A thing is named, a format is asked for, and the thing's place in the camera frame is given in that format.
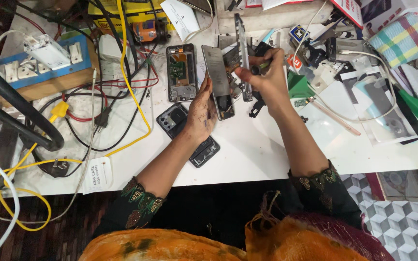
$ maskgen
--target woman's right hand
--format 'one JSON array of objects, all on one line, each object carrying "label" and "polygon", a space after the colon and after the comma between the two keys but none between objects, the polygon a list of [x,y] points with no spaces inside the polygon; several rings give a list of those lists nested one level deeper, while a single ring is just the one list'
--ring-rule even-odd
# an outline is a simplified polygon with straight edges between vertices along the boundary
[{"label": "woman's right hand", "polygon": [[275,117],[282,112],[282,109],[292,107],[283,71],[285,51],[276,48],[268,50],[264,57],[250,56],[249,64],[261,65],[270,58],[273,60],[265,75],[253,75],[250,70],[241,67],[236,68],[235,73],[242,81],[250,83],[254,90],[261,93],[269,114]]}]

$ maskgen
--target white table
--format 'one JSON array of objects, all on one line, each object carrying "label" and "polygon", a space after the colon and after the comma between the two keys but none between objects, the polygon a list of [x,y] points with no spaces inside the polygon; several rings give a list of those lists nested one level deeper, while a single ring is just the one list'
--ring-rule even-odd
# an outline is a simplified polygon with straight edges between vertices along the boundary
[{"label": "white table", "polygon": [[[205,17],[199,21],[209,22]],[[284,48],[286,52],[292,52],[287,41],[287,30],[282,29],[277,45]],[[261,32],[250,32],[253,36],[254,45],[256,40],[262,38],[268,30]],[[197,60],[202,61],[201,45],[216,46],[217,39],[216,20],[212,28],[197,34],[190,40],[196,46]],[[181,44],[178,35],[172,33],[168,45]],[[160,45],[158,52],[165,52],[165,46]],[[164,57],[154,56],[154,65],[159,74],[159,83],[151,88],[151,97],[145,98],[141,106],[146,119],[151,125],[152,132],[144,140],[131,147],[114,154],[110,157],[113,170],[113,184],[108,190],[120,190],[131,179],[137,175],[154,157],[156,157],[171,141],[167,134],[155,123],[155,118],[172,104],[167,100],[167,74]],[[136,97],[141,97],[142,90],[138,91]],[[40,99],[35,107],[42,106],[50,97]],[[90,98],[75,97],[69,99],[70,105],[74,108],[77,116],[90,116]],[[287,177],[289,162],[285,151],[279,129],[275,121],[269,116],[268,110],[264,107],[257,118],[250,118],[253,104],[245,103],[242,100],[234,104],[236,115],[225,121],[218,121],[212,137],[219,143],[221,150],[213,156],[200,169],[195,168],[187,162],[178,175],[174,186],[201,185],[240,181],[260,181],[282,179]],[[99,109],[100,101],[96,99],[96,111]],[[109,125],[101,133],[97,133],[94,139],[94,147],[106,148],[115,143],[122,135],[136,106],[131,98],[119,100],[114,105]],[[78,123],[71,121],[79,136],[84,141],[89,141],[90,123]],[[44,159],[83,158],[86,147],[82,146],[71,134],[63,119],[58,119],[54,125],[60,130],[65,139],[64,147],[56,152],[46,152],[40,149]],[[409,145],[392,144],[374,148],[370,144],[361,124],[351,124],[363,135],[356,137],[343,128],[342,133],[329,145],[321,148],[327,158],[331,159],[340,174],[369,173],[376,171],[391,171],[403,169],[418,169],[418,141]],[[135,121],[125,139],[116,147],[119,148],[136,138],[144,135],[147,128],[137,114]],[[91,158],[101,157],[107,152],[96,153],[92,151]],[[25,164],[32,163],[33,158],[29,157]],[[15,185],[30,189],[43,195],[73,193],[83,167],[79,168],[72,176],[67,178],[52,178],[44,174],[37,167],[19,170],[16,172]]]}]

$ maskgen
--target pink pen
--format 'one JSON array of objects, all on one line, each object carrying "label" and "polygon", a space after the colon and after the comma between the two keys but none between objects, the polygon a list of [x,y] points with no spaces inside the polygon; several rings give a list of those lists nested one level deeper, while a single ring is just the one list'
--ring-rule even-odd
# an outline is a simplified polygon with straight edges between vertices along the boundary
[{"label": "pink pen", "polygon": [[339,123],[341,126],[345,127],[346,129],[348,129],[348,131],[350,131],[352,134],[355,134],[357,136],[360,135],[360,132],[358,130],[356,130],[355,128],[351,127],[351,125],[347,124],[345,121],[343,121],[342,119],[338,118],[338,116],[336,116],[335,114],[333,114],[331,111],[327,110],[324,106],[320,105],[319,103],[314,102],[313,99],[308,98],[309,102],[312,103],[312,105],[314,105],[317,109],[321,110],[323,113],[325,113],[326,115],[328,115],[330,118],[334,119],[337,123]]}]

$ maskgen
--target checkered cloth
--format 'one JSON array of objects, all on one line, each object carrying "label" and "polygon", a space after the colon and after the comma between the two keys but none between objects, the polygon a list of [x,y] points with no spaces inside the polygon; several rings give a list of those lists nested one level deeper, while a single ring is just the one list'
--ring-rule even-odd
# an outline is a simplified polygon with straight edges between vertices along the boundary
[{"label": "checkered cloth", "polygon": [[418,58],[418,21],[408,13],[383,28],[369,43],[389,62],[391,68]]}]

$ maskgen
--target phone case packaging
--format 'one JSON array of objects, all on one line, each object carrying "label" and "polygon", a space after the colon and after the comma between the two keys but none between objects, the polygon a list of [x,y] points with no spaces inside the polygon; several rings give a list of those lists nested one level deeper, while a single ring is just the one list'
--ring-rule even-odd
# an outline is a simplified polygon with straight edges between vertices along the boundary
[{"label": "phone case packaging", "polygon": [[418,1],[362,0],[361,2],[364,27],[367,28],[371,36],[406,13],[413,13],[418,20]]}]

